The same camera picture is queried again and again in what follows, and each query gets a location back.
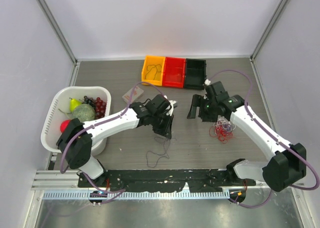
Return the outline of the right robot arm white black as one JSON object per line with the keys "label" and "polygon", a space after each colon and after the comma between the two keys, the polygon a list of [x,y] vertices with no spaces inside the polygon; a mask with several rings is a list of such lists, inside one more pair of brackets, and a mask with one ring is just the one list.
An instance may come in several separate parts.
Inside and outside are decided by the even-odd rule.
{"label": "right robot arm white black", "polygon": [[227,165],[226,181],[233,186],[244,179],[265,182],[280,192],[306,176],[305,147],[292,144],[266,125],[240,95],[230,96],[218,81],[205,87],[205,95],[194,94],[188,119],[217,122],[225,118],[242,130],[262,151],[265,162],[237,159]]}

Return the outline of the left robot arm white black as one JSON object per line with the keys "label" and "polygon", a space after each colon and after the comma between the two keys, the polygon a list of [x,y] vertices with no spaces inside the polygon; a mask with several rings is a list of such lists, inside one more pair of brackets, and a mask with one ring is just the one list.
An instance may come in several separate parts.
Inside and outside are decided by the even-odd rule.
{"label": "left robot arm white black", "polygon": [[175,107],[177,101],[158,94],[145,102],[133,102],[124,110],[104,118],[86,122],[75,118],[68,123],[56,145],[70,169],[80,170],[83,180],[100,188],[106,183],[107,170],[93,157],[93,145],[141,126],[151,126],[155,134],[170,140]]}

